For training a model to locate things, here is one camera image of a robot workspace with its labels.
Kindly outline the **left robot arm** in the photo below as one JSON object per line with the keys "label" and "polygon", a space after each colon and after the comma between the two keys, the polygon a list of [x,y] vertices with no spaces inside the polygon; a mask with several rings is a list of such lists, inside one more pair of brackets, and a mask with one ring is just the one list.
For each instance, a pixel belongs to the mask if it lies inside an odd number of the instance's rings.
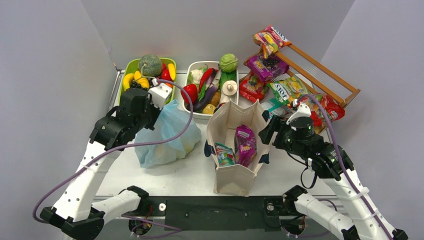
{"label": "left robot arm", "polygon": [[136,186],[109,200],[94,203],[94,198],[122,147],[133,141],[141,129],[154,129],[171,95],[167,86],[123,92],[119,105],[95,123],[77,171],[65,181],[68,186],[64,193],[35,218],[75,240],[94,240],[114,217],[130,211],[145,214],[149,210],[149,201],[144,197],[147,192]]}

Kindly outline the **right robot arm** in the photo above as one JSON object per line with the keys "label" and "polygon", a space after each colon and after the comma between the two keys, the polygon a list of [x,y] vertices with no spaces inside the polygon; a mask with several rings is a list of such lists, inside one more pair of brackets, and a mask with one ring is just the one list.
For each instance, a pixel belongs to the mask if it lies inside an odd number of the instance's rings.
{"label": "right robot arm", "polygon": [[404,230],[393,227],[380,213],[343,148],[315,133],[310,117],[289,120],[270,117],[268,112],[262,116],[269,123],[258,134],[261,142],[270,144],[276,134],[272,145],[300,157],[306,169],[331,188],[347,212],[341,214],[313,197],[305,186],[296,185],[282,195],[286,213],[310,217],[340,240],[408,239]]}

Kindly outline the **light blue plastic bag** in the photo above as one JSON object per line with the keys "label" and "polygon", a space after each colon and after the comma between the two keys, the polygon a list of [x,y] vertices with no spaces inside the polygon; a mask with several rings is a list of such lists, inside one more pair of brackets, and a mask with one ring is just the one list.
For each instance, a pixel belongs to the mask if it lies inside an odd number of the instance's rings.
{"label": "light blue plastic bag", "polygon": [[[186,126],[190,114],[179,109],[178,100],[174,99],[165,105],[154,125],[154,130],[142,129],[134,139],[135,143],[158,142],[179,134]],[[154,145],[134,148],[141,168],[164,165],[183,159],[191,152],[195,144],[202,138],[201,130],[192,120],[186,131],[178,138]]]}

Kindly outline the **large purple snack bag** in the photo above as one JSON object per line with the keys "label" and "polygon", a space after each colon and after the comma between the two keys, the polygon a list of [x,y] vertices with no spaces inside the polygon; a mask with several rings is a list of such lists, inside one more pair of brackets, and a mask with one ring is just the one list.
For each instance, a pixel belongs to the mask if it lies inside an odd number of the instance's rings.
{"label": "large purple snack bag", "polygon": [[248,167],[257,154],[257,141],[251,128],[242,124],[235,130],[234,135],[235,161],[244,167]]}

